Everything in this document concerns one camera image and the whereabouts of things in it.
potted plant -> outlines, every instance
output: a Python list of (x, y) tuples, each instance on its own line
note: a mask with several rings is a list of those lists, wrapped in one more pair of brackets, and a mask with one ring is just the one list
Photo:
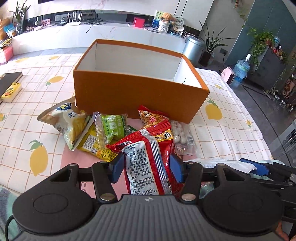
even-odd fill
[(17, 6), (16, 6), (15, 11), (8, 10), (9, 12), (14, 13), (15, 19), (17, 20), (17, 25), (15, 27), (15, 30), (16, 30), (17, 34), (22, 34), (23, 33), (22, 19), (25, 17), (25, 14), (28, 11), (28, 9), (31, 7), (31, 5), (29, 7), (25, 6), (26, 2), (27, 2), (27, 0), (22, 3), (21, 8), (20, 8), (20, 4), (18, 4), (18, 2), (17, 2)]
[(274, 34), (270, 31), (262, 31), (260, 33), (257, 32), (256, 28), (252, 28), (249, 26), (248, 34), (254, 37), (252, 41), (252, 49), (251, 49), (251, 62), (258, 66), (259, 61), (258, 57), (264, 53), (267, 46), (274, 45)]
[(209, 29), (207, 27), (207, 24), (205, 23), (205, 26), (207, 27), (207, 33), (205, 32), (202, 23), (200, 22), (200, 25), (202, 26), (202, 31), (205, 33), (205, 37), (206, 39), (203, 40), (202, 38), (200, 38), (205, 44), (205, 51), (202, 54), (201, 58), (200, 58), (200, 64), (204, 67), (207, 67), (207, 63), (210, 59), (210, 57), (212, 56), (212, 52), (215, 48), (217, 48), (218, 46), (228, 46), (226, 44), (221, 44), (221, 41), (226, 40), (226, 39), (234, 39), (234, 38), (218, 38), (219, 35), (226, 29), (223, 28), (218, 34), (217, 36), (214, 38), (214, 31), (212, 36), (210, 37), (210, 33), (209, 33)]

yellow snack bag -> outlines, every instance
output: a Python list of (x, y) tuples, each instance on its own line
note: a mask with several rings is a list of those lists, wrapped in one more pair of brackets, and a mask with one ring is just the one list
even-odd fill
[(11, 103), (13, 101), (13, 99), (17, 96), (17, 94), (20, 92), (21, 89), (22, 89), (21, 83), (15, 83), (15, 82), (11, 83), (9, 88), (1, 96), (1, 100), (3, 102)]
[(87, 133), (83, 136), (82, 140), (77, 146), (78, 150), (86, 151), (103, 161), (112, 161), (117, 154), (112, 152), (109, 148), (100, 149), (98, 137), (96, 135), (96, 126), (93, 122)]
[(73, 149), (89, 119), (90, 115), (83, 110), (79, 111), (75, 106), (75, 97), (54, 105), (37, 118), (39, 121), (52, 125), (63, 134), (70, 150)]

nutrition label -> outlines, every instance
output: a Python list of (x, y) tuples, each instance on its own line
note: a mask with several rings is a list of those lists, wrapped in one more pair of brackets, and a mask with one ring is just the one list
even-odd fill
[(131, 194), (158, 194), (145, 142), (129, 144), (122, 151), (126, 153), (126, 172)]

red snack bag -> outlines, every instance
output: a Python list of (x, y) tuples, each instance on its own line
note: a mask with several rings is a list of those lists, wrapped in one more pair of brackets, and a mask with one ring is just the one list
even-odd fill
[(154, 126), (162, 121), (168, 120), (167, 114), (157, 110), (149, 110), (143, 105), (138, 108), (140, 119), (145, 124), (143, 128)]
[(171, 124), (165, 120), (136, 131), (113, 145), (116, 153), (125, 153), (125, 177), (129, 194), (175, 194), (182, 188), (173, 176), (169, 159), (174, 137)]

silver trash can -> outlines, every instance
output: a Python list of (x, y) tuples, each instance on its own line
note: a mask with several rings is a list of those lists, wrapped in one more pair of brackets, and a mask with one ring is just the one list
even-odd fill
[(182, 52), (192, 63), (192, 65), (195, 67), (198, 65), (198, 61), (200, 60), (200, 57), (202, 56), (206, 44), (197, 38), (194, 38), (190, 36), (185, 40), (185, 47)]

